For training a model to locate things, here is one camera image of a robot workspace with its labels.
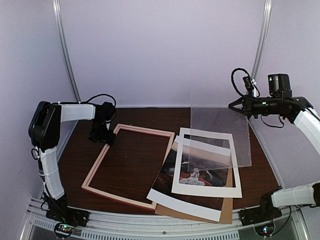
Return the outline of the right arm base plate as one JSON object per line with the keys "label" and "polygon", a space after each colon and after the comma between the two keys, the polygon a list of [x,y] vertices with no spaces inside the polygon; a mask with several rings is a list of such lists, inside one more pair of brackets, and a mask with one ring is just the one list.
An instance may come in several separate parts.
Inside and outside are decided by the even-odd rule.
{"label": "right arm base plate", "polygon": [[239,211],[239,218],[243,226],[254,225],[271,221],[282,216],[279,208],[265,208],[257,206],[253,208],[242,208]]}

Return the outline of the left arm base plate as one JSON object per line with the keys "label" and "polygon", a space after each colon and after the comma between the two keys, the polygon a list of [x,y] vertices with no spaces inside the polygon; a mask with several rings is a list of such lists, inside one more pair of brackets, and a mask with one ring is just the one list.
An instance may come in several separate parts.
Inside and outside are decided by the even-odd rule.
{"label": "left arm base plate", "polygon": [[49,206],[45,214],[48,219],[62,222],[74,227],[86,227],[90,213],[72,207],[65,209],[58,206]]}

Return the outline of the landscape photo with white border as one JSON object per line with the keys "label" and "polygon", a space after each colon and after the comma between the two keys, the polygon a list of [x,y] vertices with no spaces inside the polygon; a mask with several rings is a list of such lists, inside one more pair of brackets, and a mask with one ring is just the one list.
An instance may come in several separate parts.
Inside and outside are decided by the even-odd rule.
{"label": "landscape photo with white border", "polygon": [[231,224],[232,174],[216,168],[217,160],[230,162],[231,151],[176,136],[147,194],[156,213],[170,217]]}

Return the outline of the clear acrylic sheet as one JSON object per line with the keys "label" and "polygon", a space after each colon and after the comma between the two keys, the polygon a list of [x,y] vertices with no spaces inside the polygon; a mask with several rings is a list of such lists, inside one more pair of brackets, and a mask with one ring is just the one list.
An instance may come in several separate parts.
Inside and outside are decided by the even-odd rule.
{"label": "clear acrylic sheet", "polygon": [[249,124],[240,113],[204,89],[190,91],[190,140],[214,147],[211,169],[252,165]]}

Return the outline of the white mat board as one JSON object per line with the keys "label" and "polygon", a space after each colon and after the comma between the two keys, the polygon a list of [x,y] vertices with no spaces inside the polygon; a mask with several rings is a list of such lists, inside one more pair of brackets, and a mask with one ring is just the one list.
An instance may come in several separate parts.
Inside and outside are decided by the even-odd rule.
{"label": "white mat board", "polygon": [[180,128],[171,191],[197,197],[241,198],[238,167],[211,168],[216,154],[209,144],[190,140],[190,128]]}

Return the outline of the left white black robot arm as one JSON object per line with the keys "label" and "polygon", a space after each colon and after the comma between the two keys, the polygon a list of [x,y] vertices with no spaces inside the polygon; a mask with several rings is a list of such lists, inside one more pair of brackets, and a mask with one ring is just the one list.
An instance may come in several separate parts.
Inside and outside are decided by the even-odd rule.
{"label": "left white black robot arm", "polygon": [[67,196],[62,186],[57,161],[57,146],[60,141],[61,124],[73,121],[91,121],[88,139],[113,145],[116,135],[110,124],[116,117],[116,103],[102,104],[85,102],[41,101],[32,117],[28,135],[37,152],[39,175],[44,185],[44,195],[52,213],[61,222],[72,218],[72,211],[67,207]]}

